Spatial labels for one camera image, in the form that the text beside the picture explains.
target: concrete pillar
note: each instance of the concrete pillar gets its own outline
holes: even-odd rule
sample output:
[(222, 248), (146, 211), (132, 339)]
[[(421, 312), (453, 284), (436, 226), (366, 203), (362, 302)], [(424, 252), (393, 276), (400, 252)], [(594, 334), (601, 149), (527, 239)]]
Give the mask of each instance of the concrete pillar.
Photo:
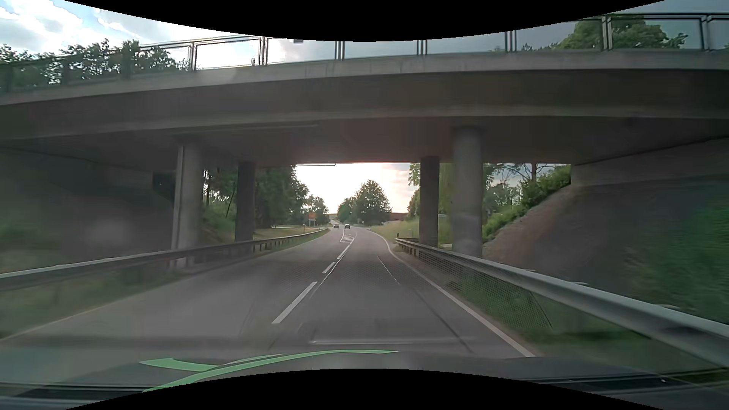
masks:
[[(203, 156), (194, 144), (177, 150), (175, 206), (172, 221), (173, 250), (195, 247), (200, 240), (203, 208)], [(184, 265), (184, 259), (178, 266)]]
[(238, 163), (238, 189), (235, 197), (235, 241), (250, 241), (256, 228), (256, 164)]
[(420, 243), (438, 246), (438, 182), (440, 158), (420, 159)]
[(481, 256), (481, 201), (483, 156), (481, 131), (457, 128), (453, 139), (453, 196), (451, 223), (453, 251)]

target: cloud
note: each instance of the cloud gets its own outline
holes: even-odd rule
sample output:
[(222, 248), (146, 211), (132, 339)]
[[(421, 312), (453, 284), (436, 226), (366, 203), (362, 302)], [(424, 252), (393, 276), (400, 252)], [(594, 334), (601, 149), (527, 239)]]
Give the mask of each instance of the cloud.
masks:
[(93, 13), (100, 20), (99, 23), (115, 30), (132, 34), (147, 43), (190, 40), (232, 34), (225, 31), (208, 30), (207, 28), (180, 26), (179, 24), (150, 20), (97, 8), (93, 9)]
[(50, 0), (6, 0), (5, 3), (7, 9), (0, 7), (0, 36), (16, 49), (57, 52), (69, 45), (88, 45), (105, 37), (113, 43), (122, 41), (84, 26), (81, 18)]

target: glass panel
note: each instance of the glass panel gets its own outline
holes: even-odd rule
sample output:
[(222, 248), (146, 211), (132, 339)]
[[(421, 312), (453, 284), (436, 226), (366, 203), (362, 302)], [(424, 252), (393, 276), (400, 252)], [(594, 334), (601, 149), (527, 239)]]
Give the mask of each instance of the glass panel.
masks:
[[(22, 90), (45, 85), (59, 85), (61, 83), (62, 66), (60, 59), (45, 59), (11, 66), (11, 89)], [(3, 75), (6, 73), (5, 70), (0, 70), (0, 72)], [(7, 78), (3, 77), (2, 80), (3, 86), (5, 86)]]
[(386, 55), (415, 55), (418, 53), (418, 41), (404, 42), (345, 42), (344, 57), (383, 57)]
[(567, 21), (516, 31), (517, 50), (602, 50), (600, 20)]
[(154, 48), (134, 55), (132, 72), (148, 74), (156, 72), (187, 71), (190, 69), (190, 47)]
[(505, 51), (504, 33), (428, 40), (428, 54)]
[(729, 50), (729, 20), (710, 21), (709, 36), (712, 50)]
[(122, 70), (121, 53), (76, 54), (66, 57), (66, 60), (69, 64), (68, 82), (113, 79)]
[(198, 46), (198, 61), (195, 69), (219, 69), (222, 67), (250, 66), (259, 64), (258, 46), (260, 40), (217, 43)]
[(701, 22), (613, 18), (612, 47), (701, 49)]
[(336, 42), (304, 40), (294, 43), (291, 39), (268, 40), (268, 63), (293, 63), (296, 61), (333, 60)]

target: solid white line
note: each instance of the solid white line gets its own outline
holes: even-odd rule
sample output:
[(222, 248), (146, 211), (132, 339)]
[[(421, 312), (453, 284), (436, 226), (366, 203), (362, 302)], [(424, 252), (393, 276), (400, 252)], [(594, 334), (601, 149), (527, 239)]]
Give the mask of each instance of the solid white line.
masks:
[(323, 274), (327, 273), (332, 268), (332, 266), (334, 266), (335, 263), (337, 263), (337, 262), (335, 261), (335, 262), (330, 263), (329, 266), (327, 266), (327, 268), (324, 269), (324, 271), (322, 273)]
[(349, 249), (350, 246), (352, 246), (352, 245), (347, 245), (347, 247), (344, 248), (342, 253), (340, 253), (339, 256), (337, 256), (337, 259), (341, 259), (344, 256), (345, 252), (347, 252), (347, 249)]
[(504, 339), (505, 342), (507, 342), (514, 349), (516, 349), (519, 353), (521, 353), (525, 357), (535, 357), (535, 354), (534, 353), (530, 352), (527, 348), (525, 348), (524, 346), (522, 346), (521, 344), (519, 344), (519, 342), (517, 342), (516, 340), (512, 339), (511, 337), (509, 337), (509, 335), (507, 335), (506, 333), (502, 332), (499, 328), (497, 328), (496, 326), (494, 326), (493, 323), (489, 322), (483, 316), (481, 316), (480, 314), (478, 314), (476, 311), (474, 311), (473, 309), (469, 308), (465, 303), (461, 302), (458, 298), (456, 298), (455, 296), (453, 296), (450, 293), (448, 293), (447, 290), (445, 290), (442, 287), (438, 286), (437, 283), (433, 282), (432, 280), (428, 279), (425, 275), (423, 275), (422, 273), (418, 272), (418, 270), (415, 269), (414, 267), (410, 266), (409, 263), (407, 263), (404, 260), (398, 258), (397, 255), (395, 255), (394, 252), (392, 252), (392, 248), (390, 247), (390, 243), (387, 242), (387, 239), (385, 239), (382, 235), (380, 235), (377, 232), (373, 232), (373, 233), (375, 235), (379, 236), (380, 238), (382, 238), (382, 240), (385, 242), (385, 245), (387, 246), (387, 250), (390, 251), (390, 255), (394, 256), (395, 259), (397, 259), (400, 262), (402, 262), (405, 266), (407, 266), (408, 268), (410, 268), (411, 271), (415, 272), (418, 276), (420, 276), (421, 278), (423, 278), (426, 282), (428, 282), (429, 284), (433, 285), (433, 287), (435, 287), (436, 289), (438, 289), (443, 295), (446, 295), (449, 299), (451, 299), (461, 309), (463, 309), (464, 311), (468, 312), (476, 320), (478, 320), (479, 322), (481, 322), (482, 325), (486, 326), (490, 331), (494, 332), (498, 337)]
[(387, 266), (385, 266), (385, 263), (384, 263), (384, 262), (383, 262), (383, 261), (382, 261), (382, 260), (380, 259), (380, 257), (379, 257), (379, 256), (377, 256), (377, 260), (379, 260), (379, 261), (380, 261), (380, 263), (382, 263), (382, 267), (383, 267), (383, 268), (385, 268), (385, 270), (387, 271), (387, 273), (388, 273), (388, 274), (390, 274), (390, 276), (392, 277), (392, 279), (394, 279), (394, 280), (395, 280), (395, 282), (397, 282), (397, 279), (395, 279), (395, 276), (392, 276), (392, 272), (390, 272), (390, 270), (389, 270), (389, 269), (387, 269)]
[(279, 315), (279, 316), (278, 316), (277, 318), (275, 318), (275, 319), (274, 319), (274, 320), (273, 320), (273, 321), (271, 322), (271, 325), (276, 325), (276, 324), (278, 324), (278, 323), (281, 323), (281, 321), (282, 321), (282, 320), (283, 320), (284, 318), (286, 318), (286, 316), (287, 316), (287, 315), (288, 315), (289, 313), (291, 313), (291, 311), (292, 311), (292, 310), (294, 310), (294, 308), (296, 307), (296, 305), (298, 305), (298, 304), (299, 304), (299, 302), (301, 302), (301, 300), (302, 300), (302, 299), (304, 299), (304, 296), (306, 296), (306, 294), (307, 294), (307, 293), (309, 293), (309, 290), (311, 290), (311, 288), (312, 288), (312, 287), (314, 287), (314, 285), (316, 285), (316, 282), (312, 282), (312, 283), (311, 283), (311, 285), (307, 286), (307, 287), (306, 287), (306, 289), (304, 289), (304, 291), (303, 291), (303, 292), (301, 292), (301, 294), (300, 294), (300, 295), (298, 295), (298, 296), (296, 297), (296, 299), (294, 299), (294, 301), (293, 301), (293, 302), (291, 302), (291, 304), (290, 304), (290, 305), (288, 305), (288, 307), (286, 307), (286, 308), (284, 309), (284, 311), (283, 311), (283, 312), (281, 312), (281, 314), (280, 314), (280, 315)]

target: windshield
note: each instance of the windshield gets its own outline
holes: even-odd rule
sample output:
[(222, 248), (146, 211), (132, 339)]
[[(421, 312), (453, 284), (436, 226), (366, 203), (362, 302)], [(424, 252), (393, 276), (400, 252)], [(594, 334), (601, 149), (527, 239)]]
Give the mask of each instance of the windshield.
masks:
[(0, 0), (0, 44), (0, 392), (729, 391), (727, 7), (349, 42)]

